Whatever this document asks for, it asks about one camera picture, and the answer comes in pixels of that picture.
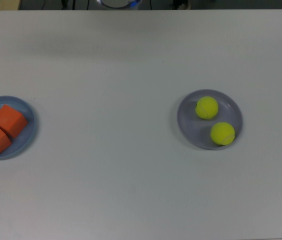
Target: yellow ball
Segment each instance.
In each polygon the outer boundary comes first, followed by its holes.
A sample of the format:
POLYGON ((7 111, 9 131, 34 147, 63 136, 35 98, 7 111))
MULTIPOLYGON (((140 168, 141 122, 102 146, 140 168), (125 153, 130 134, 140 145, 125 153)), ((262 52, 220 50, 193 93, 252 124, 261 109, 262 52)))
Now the yellow ball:
POLYGON ((218 145, 230 144, 235 138, 235 130, 227 122, 219 122, 211 129, 211 139, 218 145))
POLYGON ((195 112, 202 119, 212 119, 219 111, 217 101, 211 96, 200 98, 196 104, 195 112))

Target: white tabletop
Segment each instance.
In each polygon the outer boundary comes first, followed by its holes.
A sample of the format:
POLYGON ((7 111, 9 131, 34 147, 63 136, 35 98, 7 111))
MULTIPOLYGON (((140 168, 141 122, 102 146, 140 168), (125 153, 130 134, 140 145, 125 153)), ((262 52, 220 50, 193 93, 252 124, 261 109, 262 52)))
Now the white tabletop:
POLYGON ((0 12, 0 96, 39 129, 0 161, 0 240, 282 238, 282 10, 0 12), (192 146, 176 110, 232 97, 244 129, 192 146))

